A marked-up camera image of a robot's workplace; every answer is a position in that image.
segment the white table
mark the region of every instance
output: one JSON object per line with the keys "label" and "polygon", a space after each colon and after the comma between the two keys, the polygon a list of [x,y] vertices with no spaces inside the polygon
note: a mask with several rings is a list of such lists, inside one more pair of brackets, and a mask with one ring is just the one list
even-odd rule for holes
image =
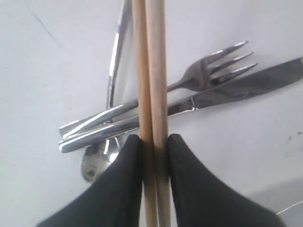
{"label": "white table", "polygon": [[[31,227],[89,187],[80,175],[83,150],[60,154],[58,127],[104,108],[120,4],[0,0],[0,226]],[[257,61],[254,72],[303,56],[302,6],[299,0],[167,0],[168,83],[193,61],[243,40],[250,43],[237,54],[255,54],[234,68]],[[136,96],[134,52],[128,54],[118,102]],[[188,94],[179,90],[169,99]],[[220,179],[250,195],[303,178],[302,96],[298,82],[176,116],[169,130]]]}

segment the fork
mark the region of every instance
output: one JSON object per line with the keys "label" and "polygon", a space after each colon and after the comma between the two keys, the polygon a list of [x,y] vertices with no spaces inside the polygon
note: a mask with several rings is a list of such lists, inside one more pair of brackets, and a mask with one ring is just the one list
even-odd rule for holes
{"label": "fork", "polygon": [[[250,56],[253,52],[249,54],[242,55],[240,57],[236,57],[232,60],[226,61],[224,63],[209,66],[211,63],[223,58],[224,56],[240,49],[244,45],[246,45],[248,41],[240,42],[233,46],[227,47],[223,50],[212,53],[206,57],[201,58],[200,60],[194,62],[189,68],[185,71],[184,76],[178,82],[168,86],[168,92],[179,89],[186,88],[192,91],[204,91],[216,86],[220,86],[229,80],[243,74],[244,72],[250,70],[255,67],[257,64],[252,64],[245,66],[243,68],[234,70],[227,74],[223,74],[220,76],[215,76],[216,72],[219,72],[222,69],[225,69],[236,62]],[[107,109],[99,114],[88,117],[83,120],[75,121],[60,127],[59,132],[62,138],[65,140],[68,137],[73,137],[75,134],[83,133],[87,130],[90,130],[109,119],[112,119],[120,114],[128,112],[138,106],[138,100],[132,100],[125,104],[121,104],[119,106]]]}

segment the wooden chopstick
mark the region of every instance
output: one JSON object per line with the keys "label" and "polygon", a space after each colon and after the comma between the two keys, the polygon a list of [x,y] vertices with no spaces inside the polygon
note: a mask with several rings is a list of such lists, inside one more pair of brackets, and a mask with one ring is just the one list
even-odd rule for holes
{"label": "wooden chopstick", "polygon": [[169,173],[165,149],[168,137],[168,123],[164,10],[164,0],[146,0],[151,118],[155,152],[158,218],[160,227],[169,227]]}
{"label": "wooden chopstick", "polygon": [[143,150],[143,185],[146,223],[157,227],[156,177],[152,138],[149,61],[146,34],[145,0],[133,0],[134,38],[137,58],[139,123]]}

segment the stainless steel utensil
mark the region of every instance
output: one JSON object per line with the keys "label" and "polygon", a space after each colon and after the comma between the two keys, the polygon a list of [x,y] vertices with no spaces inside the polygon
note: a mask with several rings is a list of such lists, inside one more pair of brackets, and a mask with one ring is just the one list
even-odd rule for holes
{"label": "stainless steel utensil", "polygon": [[[223,58],[224,56],[234,52],[235,50],[243,47],[247,44],[248,41],[238,43],[236,45],[227,47],[223,50],[212,53],[196,62],[194,62],[186,71],[183,78],[168,86],[168,92],[178,89],[186,88],[193,91],[203,91],[206,89],[213,88],[217,85],[220,85],[224,82],[229,81],[230,79],[244,73],[246,70],[251,69],[254,65],[249,65],[239,70],[232,71],[231,73],[216,77],[214,74],[222,69],[227,68],[228,66],[252,55],[253,53],[245,54],[230,61],[224,62],[219,65],[209,66],[209,64]],[[128,103],[107,109],[99,114],[96,114],[92,117],[72,122],[70,124],[64,125],[59,129],[59,132],[63,139],[68,138],[69,136],[75,133],[82,133],[89,129],[92,129],[105,121],[112,119],[122,113],[125,113],[133,108],[138,106],[138,100],[132,100]]]}
{"label": "stainless steel utensil", "polygon": [[[112,58],[109,66],[109,82],[107,91],[107,109],[113,107],[116,78],[119,69],[121,52],[131,16],[129,0],[124,0],[119,16],[118,28],[115,35]],[[118,138],[110,138],[89,146],[82,159],[81,172],[84,179],[93,182],[114,161],[120,150]]]}
{"label": "stainless steel utensil", "polygon": [[[237,75],[254,65],[238,70]],[[169,116],[201,108],[237,102],[275,91],[303,78],[303,58],[286,62],[260,72],[235,79],[222,86],[203,91],[169,105]],[[139,127],[138,116],[123,119],[86,133],[71,136],[59,143],[62,153],[77,150],[101,139],[108,139]]]}

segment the knife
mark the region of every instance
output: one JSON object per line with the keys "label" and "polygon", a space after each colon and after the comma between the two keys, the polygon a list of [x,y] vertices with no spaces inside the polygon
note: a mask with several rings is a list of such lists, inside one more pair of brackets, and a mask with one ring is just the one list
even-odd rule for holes
{"label": "knife", "polygon": [[[168,106],[168,115],[173,116],[213,105],[253,98],[301,79],[303,79],[303,58],[298,58],[179,100]],[[74,134],[60,141],[59,149],[62,153],[68,153],[100,140],[133,131],[138,127],[139,116],[132,116],[84,133]]]}

